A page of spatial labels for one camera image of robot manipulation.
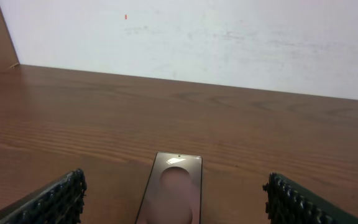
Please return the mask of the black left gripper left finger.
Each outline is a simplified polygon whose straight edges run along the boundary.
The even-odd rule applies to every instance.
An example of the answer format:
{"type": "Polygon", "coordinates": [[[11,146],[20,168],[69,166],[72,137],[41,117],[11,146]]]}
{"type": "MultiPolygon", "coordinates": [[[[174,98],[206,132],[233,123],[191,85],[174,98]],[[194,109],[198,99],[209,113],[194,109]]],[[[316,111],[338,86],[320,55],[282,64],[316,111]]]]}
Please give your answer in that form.
{"type": "Polygon", "coordinates": [[[57,180],[0,210],[0,224],[78,224],[87,189],[83,170],[57,180]]]}

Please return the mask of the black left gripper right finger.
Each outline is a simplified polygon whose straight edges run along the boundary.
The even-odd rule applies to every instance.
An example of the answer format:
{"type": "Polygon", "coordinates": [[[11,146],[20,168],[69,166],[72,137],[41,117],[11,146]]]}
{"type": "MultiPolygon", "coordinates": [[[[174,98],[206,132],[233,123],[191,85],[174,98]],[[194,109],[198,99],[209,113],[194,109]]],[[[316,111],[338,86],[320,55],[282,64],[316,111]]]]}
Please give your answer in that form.
{"type": "Polygon", "coordinates": [[[272,172],[262,186],[271,224],[358,224],[358,218],[282,174],[272,172]]]}

